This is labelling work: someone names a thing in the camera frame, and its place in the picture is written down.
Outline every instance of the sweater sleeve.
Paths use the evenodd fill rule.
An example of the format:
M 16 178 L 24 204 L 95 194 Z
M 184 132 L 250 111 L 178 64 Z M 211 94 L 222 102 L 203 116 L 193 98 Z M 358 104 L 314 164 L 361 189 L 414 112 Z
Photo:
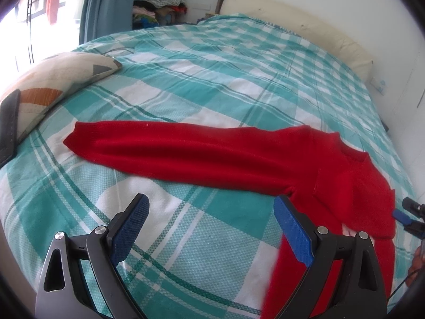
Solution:
M 64 140 L 77 155 L 166 181 L 277 196 L 305 177 L 306 126 L 278 131 L 153 121 L 77 122 Z

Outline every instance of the cream headboard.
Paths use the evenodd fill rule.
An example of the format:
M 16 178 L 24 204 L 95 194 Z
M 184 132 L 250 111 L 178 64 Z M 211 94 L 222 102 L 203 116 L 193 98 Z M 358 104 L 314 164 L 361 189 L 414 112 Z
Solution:
M 224 0 L 220 14 L 243 13 L 291 30 L 343 61 L 365 82 L 372 57 L 341 31 L 296 7 L 275 0 Z

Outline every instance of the teal and white checkered bedspread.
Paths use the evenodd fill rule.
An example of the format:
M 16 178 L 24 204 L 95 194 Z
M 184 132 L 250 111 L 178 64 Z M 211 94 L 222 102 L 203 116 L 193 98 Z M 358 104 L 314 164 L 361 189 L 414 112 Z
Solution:
M 120 54 L 123 69 L 56 107 L 0 170 L 1 223 L 34 287 L 57 231 L 79 235 L 106 225 L 136 193 L 145 193 L 149 217 L 118 270 L 149 319 L 257 318 L 281 239 L 272 197 L 88 163 L 62 143 L 75 121 L 265 130 L 309 124 L 339 131 L 345 143 L 369 152 L 396 190 L 399 208 L 414 195 L 365 86 L 335 57 L 282 28 L 217 16 L 196 26 L 114 34 L 77 50 Z M 406 276 L 418 244 L 400 226 L 394 242 L 393 287 Z M 107 313 L 84 268 L 98 310 Z

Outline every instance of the plaid bedsheet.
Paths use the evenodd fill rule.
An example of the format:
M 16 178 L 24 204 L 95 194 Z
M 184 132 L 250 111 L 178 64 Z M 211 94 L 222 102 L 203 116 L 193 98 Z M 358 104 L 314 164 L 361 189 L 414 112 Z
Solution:
M 365 86 L 335 57 L 282 28 L 217 16 L 196 26 L 114 34 L 77 50 L 114 55 L 123 69 L 57 106 L 0 170 L 1 223 L 34 287 L 57 231 L 79 235 L 106 225 L 136 193 L 149 197 L 150 214 L 118 270 L 149 318 L 257 318 L 278 252 L 272 197 L 88 163 L 62 143 L 75 121 L 265 130 L 309 124 L 339 131 L 345 143 L 369 152 L 396 190 L 398 207 L 414 196 Z M 394 243 L 393 287 L 418 242 L 398 225 Z M 90 267 L 84 269 L 98 310 L 108 313 Z

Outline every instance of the blue gripper pad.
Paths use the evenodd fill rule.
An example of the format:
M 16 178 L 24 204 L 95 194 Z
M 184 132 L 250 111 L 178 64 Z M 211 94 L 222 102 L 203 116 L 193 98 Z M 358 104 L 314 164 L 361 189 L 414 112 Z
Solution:
M 395 209 L 393 211 L 392 216 L 396 221 L 399 221 L 404 226 L 412 224 L 412 219 L 408 215 L 406 215 L 404 212 L 398 209 Z
M 308 268 L 313 263 L 312 241 L 294 214 L 280 197 L 275 198 L 273 205 L 275 217 L 283 234 L 288 240 L 295 257 Z
M 118 232 L 112 239 L 110 261 L 113 266 L 117 266 L 127 258 L 128 253 L 142 229 L 147 215 L 149 214 L 149 199 L 142 195 L 133 208 L 127 220 L 122 224 Z

